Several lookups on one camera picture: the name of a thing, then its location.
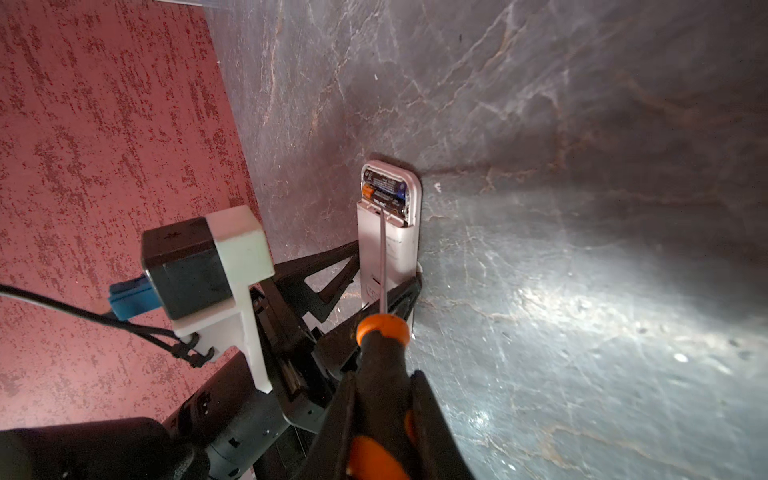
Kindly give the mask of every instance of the orange grip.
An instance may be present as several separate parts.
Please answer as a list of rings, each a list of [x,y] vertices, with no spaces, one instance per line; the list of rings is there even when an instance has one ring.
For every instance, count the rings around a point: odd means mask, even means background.
[[[362,338],[374,331],[378,331],[387,338],[397,340],[404,347],[408,346],[408,342],[411,340],[408,324],[402,318],[391,313],[377,313],[360,322],[357,326],[357,344],[362,345]]]
[[[346,474],[356,480],[410,479],[395,457],[376,440],[363,435],[352,440]]]

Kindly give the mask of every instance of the battery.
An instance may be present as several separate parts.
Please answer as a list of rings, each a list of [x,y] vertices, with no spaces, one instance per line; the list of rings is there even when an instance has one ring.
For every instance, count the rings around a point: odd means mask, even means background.
[[[362,173],[362,181],[371,184],[381,191],[394,195],[400,199],[406,199],[408,186],[405,182],[389,178],[386,175],[377,174],[375,171],[367,169]]]
[[[395,214],[403,220],[406,219],[406,201],[402,198],[381,191],[371,184],[362,186],[362,196],[391,214]]]

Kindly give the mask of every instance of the cable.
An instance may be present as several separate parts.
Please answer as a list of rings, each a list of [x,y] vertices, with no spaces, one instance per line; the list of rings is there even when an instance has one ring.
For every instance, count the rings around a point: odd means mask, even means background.
[[[156,326],[136,325],[135,323],[121,322],[120,320],[112,319],[104,315],[99,315],[98,313],[89,312],[87,310],[83,310],[82,308],[69,305],[68,303],[59,302],[58,300],[54,300],[47,296],[38,295],[37,293],[22,290],[20,288],[16,288],[15,286],[4,285],[2,283],[0,283],[0,296],[7,296],[17,300],[23,300],[27,303],[32,303],[33,305],[43,306],[58,312],[68,313],[72,316],[99,323],[104,326],[111,326],[116,329],[125,330],[126,332],[133,333],[142,339],[147,340],[149,343],[159,346],[163,350],[173,354],[173,356],[188,362],[193,367],[202,366],[214,355],[213,347],[208,350],[208,353],[205,356],[197,353],[189,355],[190,350],[193,349],[197,344],[197,334],[193,334],[193,339],[190,341],[190,344],[187,345],[176,336],[173,330]],[[166,336],[175,340],[179,340],[179,342],[175,345],[168,345],[162,340],[156,339],[153,337],[153,335]]]

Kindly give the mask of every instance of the marble surface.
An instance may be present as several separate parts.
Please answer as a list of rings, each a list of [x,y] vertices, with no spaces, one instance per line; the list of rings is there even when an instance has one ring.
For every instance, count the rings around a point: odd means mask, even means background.
[[[207,18],[275,261],[356,237],[369,152],[419,173],[409,362],[478,478],[764,475],[763,6],[222,0]]]

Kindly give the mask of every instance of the red wall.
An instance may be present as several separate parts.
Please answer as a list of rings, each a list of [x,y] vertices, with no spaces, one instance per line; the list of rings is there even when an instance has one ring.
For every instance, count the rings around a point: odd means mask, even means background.
[[[104,312],[143,230],[256,211],[199,8],[4,0],[0,43],[0,282]],[[10,299],[0,317],[0,429],[164,419],[216,368]]]

